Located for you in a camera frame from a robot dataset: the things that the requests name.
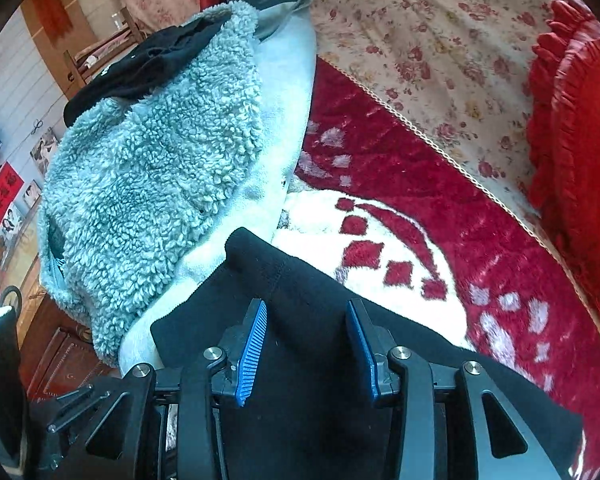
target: pillow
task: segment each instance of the pillow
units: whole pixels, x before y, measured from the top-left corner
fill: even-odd
[[[538,172],[528,198],[600,313],[600,22],[581,0],[554,0],[552,11],[529,76]]]

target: floral bedsheet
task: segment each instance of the floral bedsheet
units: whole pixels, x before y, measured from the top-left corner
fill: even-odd
[[[429,137],[555,253],[525,197],[531,46],[551,0],[314,0],[318,50]]]

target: wooden cabinet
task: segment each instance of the wooden cabinet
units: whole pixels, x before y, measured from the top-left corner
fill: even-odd
[[[111,370],[96,356],[91,331],[45,294],[20,348],[20,380],[27,399],[65,394]]]

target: white wall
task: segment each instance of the white wall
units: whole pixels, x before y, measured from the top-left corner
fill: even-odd
[[[66,98],[56,84],[31,39],[18,9],[0,33],[0,165],[5,161],[24,180],[16,204],[23,214],[27,207],[22,193],[35,180],[43,178],[29,155],[40,135],[52,127],[61,139],[66,130],[62,111]],[[30,134],[37,120],[43,126]]]
[[[78,3],[96,38],[104,40],[118,31],[111,16],[122,8],[119,0],[78,0]]]

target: red and white rug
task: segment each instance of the red and white rug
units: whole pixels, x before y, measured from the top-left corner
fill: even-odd
[[[405,123],[318,60],[309,129],[273,244],[356,293],[515,369],[582,414],[600,471],[600,334],[562,267]]]

